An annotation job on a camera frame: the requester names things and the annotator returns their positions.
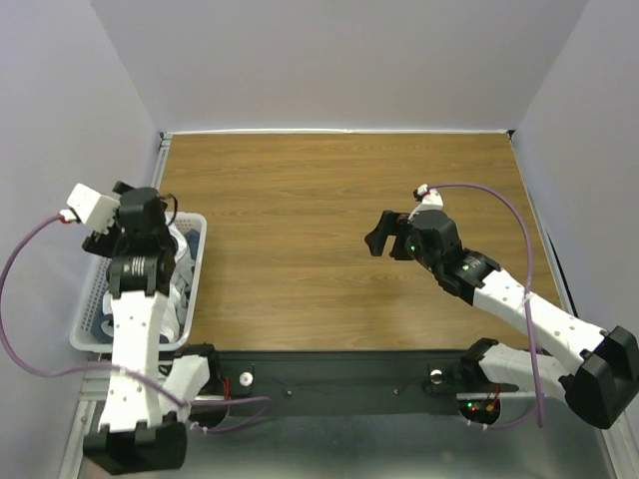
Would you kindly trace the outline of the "white tank top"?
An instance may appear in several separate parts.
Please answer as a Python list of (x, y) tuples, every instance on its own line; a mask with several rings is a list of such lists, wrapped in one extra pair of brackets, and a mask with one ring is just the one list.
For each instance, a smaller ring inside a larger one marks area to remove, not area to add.
[(160, 327), (161, 344), (174, 343), (180, 338), (182, 328), (186, 323), (195, 267), (195, 261), (191, 256), (191, 250), (185, 236), (175, 225), (169, 227), (169, 232), (177, 245), (176, 266), (171, 277), (167, 308)]

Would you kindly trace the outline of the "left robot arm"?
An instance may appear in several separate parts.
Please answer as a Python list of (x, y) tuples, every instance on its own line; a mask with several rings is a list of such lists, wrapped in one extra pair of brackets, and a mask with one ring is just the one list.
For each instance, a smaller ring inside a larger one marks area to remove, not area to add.
[(93, 229), (84, 250), (110, 261), (114, 329), (104, 409), (83, 452), (113, 476), (175, 470), (186, 459), (192, 402), (221, 385), (223, 370), (205, 344), (177, 355), (165, 381), (157, 381), (178, 244), (166, 219), (168, 202), (156, 189), (119, 182), (113, 190), (117, 200), (94, 207), (99, 221), (82, 216)]

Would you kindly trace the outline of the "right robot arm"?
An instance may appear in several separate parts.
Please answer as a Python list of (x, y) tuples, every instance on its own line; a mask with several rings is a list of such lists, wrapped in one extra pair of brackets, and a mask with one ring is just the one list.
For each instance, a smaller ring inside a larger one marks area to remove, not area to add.
[(481, 339), (459, 365), (471, 389), (501, 383), (542, 392), (564, 402), (587, 424), (610, 428), (638, 394), (638, 340), (616, 326), (585, 322), (534, 292), (527, 292), (487, 255), (463, 246), (455, 222), (438, 210), (414, 215), (385, 211), (364, 242), (373, 256), (393, 238), (390, 257), (414, 260), (452, 296), (488, 312), (523, 333), (541, 353), (531, 358), (494, 340)]

